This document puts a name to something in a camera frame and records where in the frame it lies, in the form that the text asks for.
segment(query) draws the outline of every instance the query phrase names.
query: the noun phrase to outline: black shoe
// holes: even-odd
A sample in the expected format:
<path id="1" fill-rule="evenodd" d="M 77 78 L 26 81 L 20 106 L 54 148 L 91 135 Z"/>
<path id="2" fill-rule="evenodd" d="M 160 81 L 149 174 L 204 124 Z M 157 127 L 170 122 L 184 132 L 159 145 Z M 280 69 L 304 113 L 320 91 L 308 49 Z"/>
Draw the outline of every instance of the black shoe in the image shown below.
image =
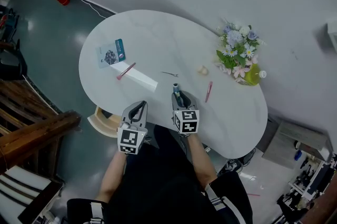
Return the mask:
<path id="1" fill-rule="evenodd" d="M 281 195 L 281 196 L 279 197 L 279 199 L 276 201 L 276 203 L 279 204 L 280 202 L 283 201 L 283 199 L 284 199 L 284 195 Z"/>

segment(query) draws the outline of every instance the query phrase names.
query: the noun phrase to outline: black sleeve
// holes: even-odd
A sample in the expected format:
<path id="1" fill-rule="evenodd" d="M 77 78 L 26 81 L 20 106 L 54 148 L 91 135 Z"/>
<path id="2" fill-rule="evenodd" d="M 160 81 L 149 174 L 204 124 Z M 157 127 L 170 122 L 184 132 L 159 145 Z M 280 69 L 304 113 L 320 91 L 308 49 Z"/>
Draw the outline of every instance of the black sleeve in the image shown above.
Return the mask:
<path id="1" fill-rule="evenodd" d="M 253 224 L 253 211 L 239 175 L 235 171 L 227 172 L 210 183 L 218 197 L 225 196 L 239 210 L 246 224 Z"/>
<path id="2" fill-rule="evenodd" d="M 102 205 L 102 213 L 104 215 L 104 209 L 106 203 L 96 200 L 87 199 L 71 199 L 67 202 L 67 220 L 69 224 L 83 224 L 90 222 L 93 217 L 91 211 L 91 202 L 98 202 Z"/>

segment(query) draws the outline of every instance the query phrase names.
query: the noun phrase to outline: blue package label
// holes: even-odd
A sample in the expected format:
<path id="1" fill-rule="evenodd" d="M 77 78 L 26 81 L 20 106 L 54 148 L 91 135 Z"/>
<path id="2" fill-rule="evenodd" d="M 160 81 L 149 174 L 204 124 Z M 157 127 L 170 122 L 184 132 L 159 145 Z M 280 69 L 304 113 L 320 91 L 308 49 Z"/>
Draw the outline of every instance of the blue package label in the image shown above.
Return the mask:
<path id="1" fill-rule="evenodd" d="M 115 40 L 114 44 L 102 45 L 96 48 L 96 52 L 98 66 L 101 69 L 125 60 L 124 46 L 121 39 Z"/>

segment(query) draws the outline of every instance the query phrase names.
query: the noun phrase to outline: white cable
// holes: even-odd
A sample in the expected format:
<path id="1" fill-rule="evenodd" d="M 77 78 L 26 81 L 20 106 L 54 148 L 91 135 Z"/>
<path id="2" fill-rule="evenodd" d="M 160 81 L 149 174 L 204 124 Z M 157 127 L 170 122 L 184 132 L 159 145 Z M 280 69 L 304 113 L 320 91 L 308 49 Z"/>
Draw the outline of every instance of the white cable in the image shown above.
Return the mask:
<path id="1" fill-rule="evenodd" d="M 84 1 L 84 0 L 81 0 L 81 1 L 82 1 L 83 3 L 89 5 L 95 12 L 98 13 L 98 15 L 99 15 L 100 17 L 105 18 L 105 19 L 107 18 L 107 17 L 102 16 L 97 10 L 95 10 L 95 9 L 93 8 L 93 6 L 92 6 L 90 3 L 87 3 L 87 2 Z"/>

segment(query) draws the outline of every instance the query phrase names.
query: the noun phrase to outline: marble tabletop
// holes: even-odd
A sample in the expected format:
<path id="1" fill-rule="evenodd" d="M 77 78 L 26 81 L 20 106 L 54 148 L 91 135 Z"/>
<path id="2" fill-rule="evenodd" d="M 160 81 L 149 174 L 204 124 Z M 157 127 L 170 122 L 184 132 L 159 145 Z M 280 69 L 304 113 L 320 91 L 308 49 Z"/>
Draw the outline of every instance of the marble tabletop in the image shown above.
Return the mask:
<path id="1" fill-rule="evenodd" d="M 99 68 L 96 48 L 118 39 L 123 40 L 125 61 Z M 81 83 L 97 106 L 113 114 L 145 100 L 147 121 L 173 130 L 171 94 L 178 83 L 197 99 L 202 142 L 226 158 L 239 158 L 261 139 L 267 106 L 259 85 L 237 84 L 213 65 L 218 43 L 211 31 L 175 15 L 145 10 L 116 14 L 87 37 L 79 62 Z M 119 81 L 116 76 L 134 62 Z M 201 65 L 208 68 L 207 76 L 198 74 Z M 210 81 L 213 87 L 205 103 Z"/>

